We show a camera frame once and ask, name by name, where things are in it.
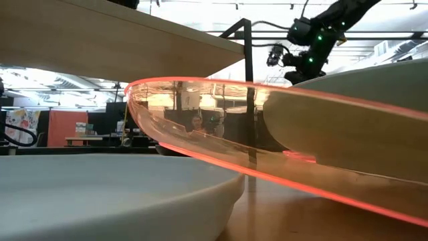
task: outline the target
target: wooden shelf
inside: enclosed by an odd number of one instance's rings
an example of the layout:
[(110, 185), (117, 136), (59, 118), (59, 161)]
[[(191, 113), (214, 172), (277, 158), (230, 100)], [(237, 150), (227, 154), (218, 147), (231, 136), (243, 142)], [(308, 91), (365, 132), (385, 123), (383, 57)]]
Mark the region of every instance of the wooden shelf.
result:
[(132, 82), (214, 74), (243, 46), (104, 0), (0, 1), (0, 63)]

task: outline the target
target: black cable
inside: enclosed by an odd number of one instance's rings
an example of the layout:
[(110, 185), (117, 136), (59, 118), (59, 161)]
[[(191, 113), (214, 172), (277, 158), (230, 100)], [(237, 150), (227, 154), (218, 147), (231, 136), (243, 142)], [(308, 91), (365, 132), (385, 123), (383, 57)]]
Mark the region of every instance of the black cable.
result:
[(277, 47), (281, 47), (283, 49), (285, 49), (287, 51), (287, 53), (290, 54), (290, 50), (286, 47), (283, 46), (282, 44), (252, 44), (253, 47), (272, 47), (272, 46), (277, 46)]
[(9, 128), (12, 128), (12, 129), (15, 129), (15, 130), (18, 130), (18, 131), (23, 131), (23, 132), (28, 133), (29, 135), (31, 135), (31, 138), (33, 138), (33, 141), (31, 143), (20, 143), (19, 141), (13, 140), (11, 137), (9, 137), (8, 135), (6, 135), (6, 133), (4, 133), (3, 131), (1, 131), (0, 135), (3, 136), (6, 141), (9, 141), (10, 143), (12, 143), (14, 145), (17, 145), (17, 146), (20, 146), (20, 147), (31, 147), (31, 146), (33, 146), (37, 142), (37, 136), (34, 133), (32, 133), (31, 131), (27, 130), (27, 129), (24, 129), (24, 128), (21, 128), (21, 127), (17, 127), (17, 126), (14, 126), (14, 125), (9, 125), (9, 124), (6, 124), (4, 122), (0, 122), (0, 125), (4, 125), (5, 127), (9, 127)]
[(306, 9), (308, 2), (309, 2), (309, 0), (306, 0), (305, 4), (303, 5), (302, 14), (300, 15), (300, 17), (303, 17), (303, 14), (305, 13), (305, 9)]
[(257, 25), (257, 24), (267, 24), (267, 25), (270, 25), (270, 26), (274, 26), (274, 27), (277, 27), (277, 28), (279, 28), (279, 29), (284, 29), (284, 30), (289, 30), (290, 28), (289, 27), (282, 27), (282, 26), (280, 26), (280, 25), (278, 25), (278, 24), (274, 24), (274, 23), (271, 23), (271, 22), (268, 22), (268, 21), (255, 21), (251, 26), (255, 26), (255, 25)]

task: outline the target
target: white bowl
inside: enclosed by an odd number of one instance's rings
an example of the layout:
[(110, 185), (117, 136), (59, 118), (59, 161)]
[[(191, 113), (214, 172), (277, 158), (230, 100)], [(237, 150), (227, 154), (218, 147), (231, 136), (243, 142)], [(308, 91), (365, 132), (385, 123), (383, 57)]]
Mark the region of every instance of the white bowl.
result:
[(2, 157), (0, 240), (215, 240), (242, 192), (187, 157)]

